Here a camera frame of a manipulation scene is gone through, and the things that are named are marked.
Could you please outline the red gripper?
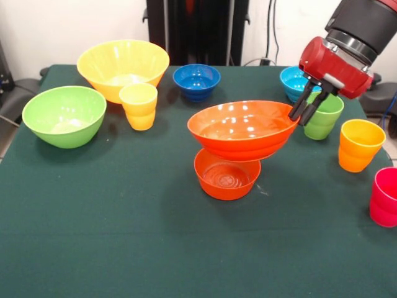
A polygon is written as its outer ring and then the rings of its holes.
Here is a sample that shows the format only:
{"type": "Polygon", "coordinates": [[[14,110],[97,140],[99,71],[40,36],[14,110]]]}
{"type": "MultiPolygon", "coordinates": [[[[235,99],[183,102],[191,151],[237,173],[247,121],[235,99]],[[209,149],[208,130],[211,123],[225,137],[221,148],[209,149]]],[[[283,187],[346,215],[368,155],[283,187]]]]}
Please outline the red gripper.
{"type": "MultiPolygon", "coordinates": [[[[305,47],[299,68],[317,81],[325,81],[343,96],[354,99],[371,86],[373,75],[364,71],[365,65],[337,45],[321,37],[315,37],[305,47]]],[[[326,91],[312,92],[315,84],[308,81],[288,114],[290,120],[298,120],[305,126],[320,105],[327,99],[326,91]]]]}

